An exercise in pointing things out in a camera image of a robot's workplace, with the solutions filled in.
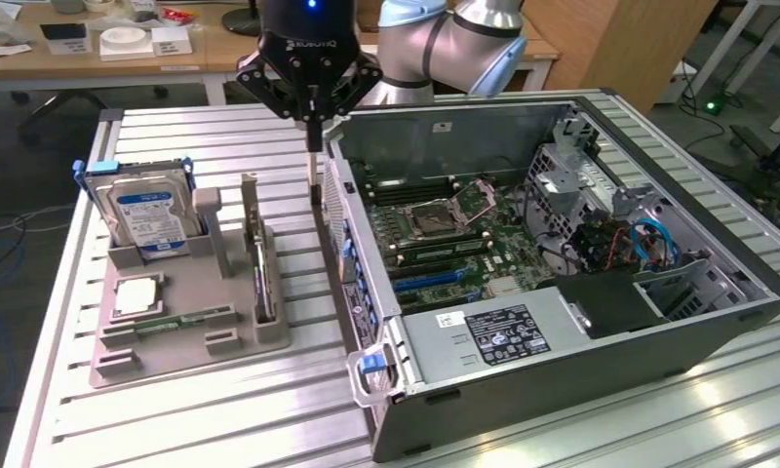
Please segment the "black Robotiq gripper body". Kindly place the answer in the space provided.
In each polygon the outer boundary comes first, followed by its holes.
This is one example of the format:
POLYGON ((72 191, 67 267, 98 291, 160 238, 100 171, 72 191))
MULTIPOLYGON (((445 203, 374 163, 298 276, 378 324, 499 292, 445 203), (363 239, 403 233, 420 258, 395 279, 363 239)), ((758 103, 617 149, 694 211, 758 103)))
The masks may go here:
POLYGON ((354 1, 263 3, 259 55, 288 83, 335 85, 360 53, 355 16, 354 1))

